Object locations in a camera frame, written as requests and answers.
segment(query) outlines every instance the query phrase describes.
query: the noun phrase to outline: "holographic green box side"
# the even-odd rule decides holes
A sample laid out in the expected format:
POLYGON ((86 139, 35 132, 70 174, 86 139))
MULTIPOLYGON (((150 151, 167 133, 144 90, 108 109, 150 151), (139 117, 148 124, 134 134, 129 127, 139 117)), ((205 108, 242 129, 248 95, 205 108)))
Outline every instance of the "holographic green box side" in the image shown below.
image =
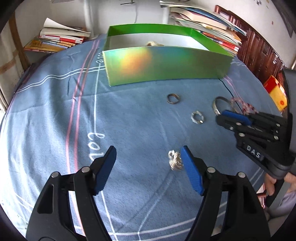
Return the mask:
POLYGON ((110 26, 103 56, 110 86, 150 80, 219 79, 227 74, 233 59, 217 43, 195 29, 166 24, 110 26), (207 50, 175 46, 128 47, 132 45, 130 43, 127 47, 123 47, 124 43, 119 43, 121 48, 112 49, 110 45, 112 36, 147 33, 163 34, 164 37, 168 36, 166 34, 175 34, 176 38, 181 36, 181 39, 182 36, 184 38, 188 36, 207 50))

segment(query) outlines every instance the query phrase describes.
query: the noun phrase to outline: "stack of books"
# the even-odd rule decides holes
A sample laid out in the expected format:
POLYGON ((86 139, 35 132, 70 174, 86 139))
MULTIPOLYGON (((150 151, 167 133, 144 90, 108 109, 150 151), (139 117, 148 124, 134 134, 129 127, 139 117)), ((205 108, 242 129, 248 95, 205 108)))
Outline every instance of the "stack of books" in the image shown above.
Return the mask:
POLYGON ((47 18, 40 34, 31 40, 24 50, 56 53, 83 43, 89 36, 90 33, 83 28, 64 26, 47 18))
POLYGON ((173 1, 160 1, 160 5, 170 8, 173 24, 196 29, 233 56, 237 55, 242 45, 236 32, 247 35, 244 30, 222 16, 200 7, 173 1))

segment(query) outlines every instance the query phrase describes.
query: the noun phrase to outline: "green box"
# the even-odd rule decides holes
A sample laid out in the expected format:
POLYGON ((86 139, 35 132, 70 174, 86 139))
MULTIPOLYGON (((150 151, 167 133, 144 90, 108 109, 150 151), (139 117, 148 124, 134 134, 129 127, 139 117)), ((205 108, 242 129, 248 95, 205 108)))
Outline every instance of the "green box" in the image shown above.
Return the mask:
POLYGON ((109 85, 149 80, 219 79, 233 57, 193 28, 167 24, 110 26, 103 50, 109 85), (149 41, 164 46, 146 46, 149 41))

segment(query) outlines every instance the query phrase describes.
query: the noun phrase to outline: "bed sheet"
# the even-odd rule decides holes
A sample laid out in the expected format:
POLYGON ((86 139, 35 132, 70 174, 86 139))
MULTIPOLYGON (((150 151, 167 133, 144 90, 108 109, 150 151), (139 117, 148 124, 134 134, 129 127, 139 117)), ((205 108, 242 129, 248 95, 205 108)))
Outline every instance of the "bed sheet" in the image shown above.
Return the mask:
MULTIPOLYGON (((0 132, 0 202, 25 235, 33 206, 50 174, 74 173, 103 156, 117 160, 95 197, 112 240, 184 240, 202 198, 185 170, 172 171, 168 152, 188 145, 220 172, 247 174, 257 190, 263 170, 239 152, 233 132, 215 122, 217 96, 241 97, 257 110, 280 115, 262 84, 237 58, 224 79, 159 80, 108 85, 102 57, 105 36, 56 53, 24 77, 0 132), (176 93, 178 104, 167 103, 176 93), (201 125, 190 114, 200 111, 201 125)), ((74 225, 82 233, 70 194, 74 225)), ((223 195, 217 225, 223 222, 223 195)))

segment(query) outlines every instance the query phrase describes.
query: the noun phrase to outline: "white wall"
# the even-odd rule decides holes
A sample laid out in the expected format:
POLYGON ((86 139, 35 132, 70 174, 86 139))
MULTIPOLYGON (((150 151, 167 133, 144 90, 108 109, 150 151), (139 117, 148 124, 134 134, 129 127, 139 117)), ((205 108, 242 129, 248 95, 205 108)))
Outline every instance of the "white wall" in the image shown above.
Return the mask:
MULTIPOLYGON (((84 27, 85 2, 91 6, 94 33, 106 33, 110 25, 134 23, 162 23, 164 10, 159 0, 134 0, 136 4, 120 5, 130 0, 75 0, 52 4, 49 0, 25 0, 16 11, 17 25, 23 45, 42 28, 46 17, 66 25, 84 27)), ((290 67, 296 55, 296 35, 290 38, 286 26, 269 0, 191 0, 190 2, 213 11, 215 5, 232 11, 253 28, 276 50, 290 67)))

